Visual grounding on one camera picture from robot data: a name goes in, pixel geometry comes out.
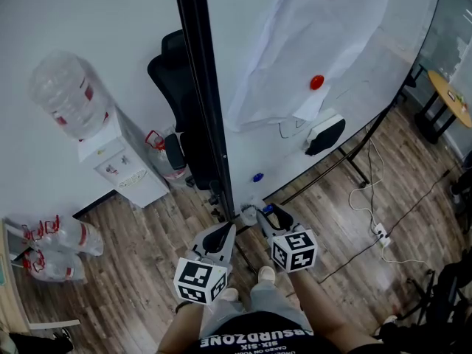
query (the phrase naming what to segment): white wall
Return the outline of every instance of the white wall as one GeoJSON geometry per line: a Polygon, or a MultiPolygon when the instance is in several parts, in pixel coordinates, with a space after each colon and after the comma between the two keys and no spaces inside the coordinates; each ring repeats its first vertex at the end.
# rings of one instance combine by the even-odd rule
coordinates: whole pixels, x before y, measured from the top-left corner
{"type": "Polygon", "coordinates": [[[176,0],[0,0],[0,217],[73,214],[110,191],[27,96],[39,61],[53,49],[86,59],[147,133],[174,123],[147,65],[180,28],[176,0]]]}

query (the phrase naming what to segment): glass wall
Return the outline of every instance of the glass wall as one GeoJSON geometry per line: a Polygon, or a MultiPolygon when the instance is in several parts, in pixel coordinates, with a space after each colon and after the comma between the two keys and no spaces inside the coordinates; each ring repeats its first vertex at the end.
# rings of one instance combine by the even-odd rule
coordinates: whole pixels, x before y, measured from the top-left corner
{"type": "MultiPolygon", "coordinates": [[[[433,69],[440,73],[464,95],[470,107],[472,107],[472,51],[469,50],[471,39],[472,1],[439,0],[431,29],[414,66],[414,72],[418,70],[417,65],[421,64],[427,70],[433,69]]],[[[421,105],[425,105],[434,93],[434,88],[425,72],[418,79],[417,88],[407,88],[407,90],[421,105]]],[[[440,104],[435,104],[430,110],[431,114],[439,108],[440,104]]],[[[444,114],[441,118],[440,125],[448,115],[444,114]]],[[[446,139],[459,156],[464,156],[472,150],[472,130],[468,130],[457,121],[446,131],[446,139]]]]}

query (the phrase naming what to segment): gray shorts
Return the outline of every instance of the gray shorts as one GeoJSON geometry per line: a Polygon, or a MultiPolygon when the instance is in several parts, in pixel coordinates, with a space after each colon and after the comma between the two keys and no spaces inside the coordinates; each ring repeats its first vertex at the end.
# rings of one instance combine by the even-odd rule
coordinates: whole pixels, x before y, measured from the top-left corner
{"type": "Polygon", "coordinates": [[[200,333],[200,337],[211,336],[225,322],[244,313],[258,311],[272,312],[289,319],[302,327],[311,330],[305,314],[294,308],[272,282],[264,280],[251,290],[251,310],[245,312],[243,303],[217,300],[215,312],[200,333]]]}

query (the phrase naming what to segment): white sneaker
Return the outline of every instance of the white sneaker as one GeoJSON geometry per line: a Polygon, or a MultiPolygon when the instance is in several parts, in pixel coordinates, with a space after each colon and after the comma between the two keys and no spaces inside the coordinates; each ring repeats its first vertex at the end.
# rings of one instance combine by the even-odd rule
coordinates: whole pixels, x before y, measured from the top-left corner
{"type": "Polygon", "coordinates": [[[451,185],[451,186],[449,187],[449,192],[450,192],[450,194],[451,194],[452,201],[454,202],[454,204],[460,204],[461,201],[462,201],[461,195],[460,195],[460,194],[454,194],[454,193],[452,192],[452,187],[453,187],[453,185],[451,185]]]}
{"type": "Polygon", "coordinates": [[[259,269],[257,281],[262,282],[263,280],[268,280],[269,282],[275,283],[275,270],[270,266],[263,266],[259,269]]]}
{"type": "Polygon", "coordinates": [[[237,302],[238,298],[239,292],[233,287],[225,288],[219,297],[219,299],[226,300],[227,302],[237,302]]]}
{"type": "Polygon", "coordinates": [[[374,333],[374,336],[378,336],[379,334],[381,334],[381,328],[385,325],[385,324],[390,324],[391,322],[393,322],[394,324],[397,323],[397,320],[398,320],[398,317],[396,317],[396,315],[391,315],[389,317],[387,317],[385,319],[385,321],[383,322],[383,324],[377,328],[377,330],[375,331],[374,333]]]}

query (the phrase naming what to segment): power strip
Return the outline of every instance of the power strip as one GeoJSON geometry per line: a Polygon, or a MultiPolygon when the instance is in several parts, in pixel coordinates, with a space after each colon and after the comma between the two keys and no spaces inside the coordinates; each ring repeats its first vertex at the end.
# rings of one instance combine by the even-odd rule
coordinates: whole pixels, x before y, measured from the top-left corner
{"type": "Polygon", "coordinates": [[[379,238],[378,242],[380,243],[382,248],[386,248],[390,245],[390,237],[387,235],[384,225],[382,223],[377,224],[377,226],[375,226],[374,228],[374,231],[379,238]]]}

